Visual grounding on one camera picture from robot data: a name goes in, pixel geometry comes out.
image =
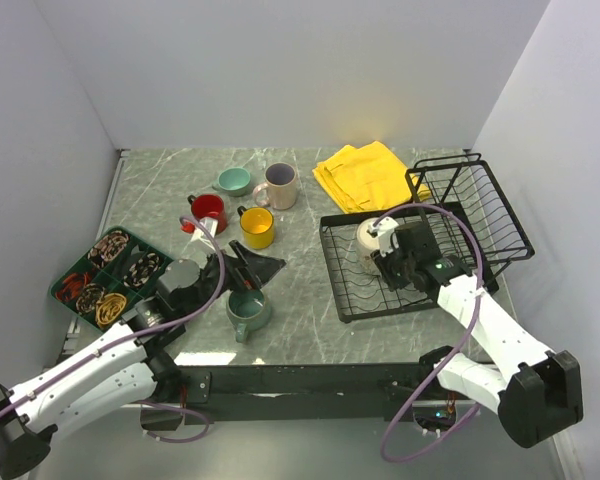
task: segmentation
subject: black wire dish rack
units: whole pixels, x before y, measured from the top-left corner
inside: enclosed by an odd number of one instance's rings
[[[496,277],[511,263],[531,258],[531,242],[489,165],[479,153],[429,158],[416,162],[406,175],[412,201],[438,205],[454,213],[478,240],[487,290],[498,290]],[[417,181],[414,184],[410,174]],[[420,198],[420,185],[431,194]],[[363,271],[356,254],[356,230],[364,220],[383,211],[332,215],[320,219],[320,240],[341,321],[362,320],[434,308],[436,305],[412,285],[389,291],[380,276]],[[439,213],[407,209],[393,218],[398,223],[419,220],[422,215],[433,230],[440,250],[456,255],[472,269],[476,258],[457,224]]]

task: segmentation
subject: yellow cloth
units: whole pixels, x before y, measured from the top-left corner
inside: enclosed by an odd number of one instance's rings
[[[380,142],[362,148],[346,145],[334,156],[318,163],[313,175],[344,213],[386,210],[411,200],[405,180],[407,167]],[[411,175],[414,185],[418,179]],[[424,185],[420,200],[431,196]]]

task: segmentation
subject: pink mug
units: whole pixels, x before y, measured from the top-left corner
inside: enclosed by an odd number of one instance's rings
[[[295,168],[286,163],[274,163],[264,172],[266,182],[253,190],[253,201],[260,207],[271,206],[276,210],[293,207],[298,199],[298,174]],[[266,199],[258,200],[258,194],[265,190]]]

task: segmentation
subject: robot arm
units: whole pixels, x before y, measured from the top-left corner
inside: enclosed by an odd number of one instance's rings
[[[497,369],[461,353],[438,374],[440,385],[486,406],[500,418],[509,436],[529,448],[582,420],[580,366],[569,352],[555,353],[525,331],[455,257],[444,257],[426,221],[406,225],[390,217],[371,226],[380,250],[372,254],[391,289],[413,284],[465,328],[480,297],[471,332]],[[439,349],[432,367],[451,347]]]
[[[262,288],[285,265],[239,242],[230,246],[236,257],[222,254],[220,294]],[[203,269],[191,260],[173,262],[158,279],[156,295],[138,302],[91,345],[12,389],[0,385],[0,412],[13,409],[0,418],[0,476],[13,479],[32,470],[49,454],[52,441],[122,405],[147,398],[160,402],[178,392],[181,374],[164,347],[184,333],[184,325],[124,339],[196,311],[211,298],[219,279],[215,254]],[[112,342],[119,343],[103,349]]]

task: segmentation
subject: green mug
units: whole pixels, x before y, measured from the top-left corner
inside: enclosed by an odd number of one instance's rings
[[[220,175],[211,187],[230,197],[241,197],[251,192],[251,174],[244,168],[228,168]]]
[[[236,342],[245,343],[250,332],[271,319],[271,302],[260,290],[232,292],[227,300],[227,316],[236,331]]]

